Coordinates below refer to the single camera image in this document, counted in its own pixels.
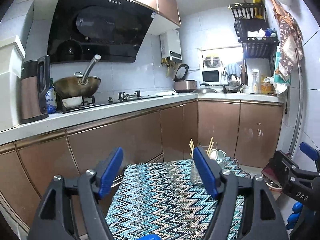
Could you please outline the blue gloved right hand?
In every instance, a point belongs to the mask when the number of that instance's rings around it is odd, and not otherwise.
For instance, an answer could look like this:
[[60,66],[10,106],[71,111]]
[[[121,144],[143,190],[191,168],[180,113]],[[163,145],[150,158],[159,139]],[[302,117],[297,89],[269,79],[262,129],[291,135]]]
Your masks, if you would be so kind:
[[287,219],[287,225],[286,225],[286,229],[287,230],[292,230],[295,227],[295,224],[297,223],[301,211],[303,209],[303,204],[300,202],[296,202],[293,207],[292,207],[292,213],[291,215],[289,215],[288,219]]

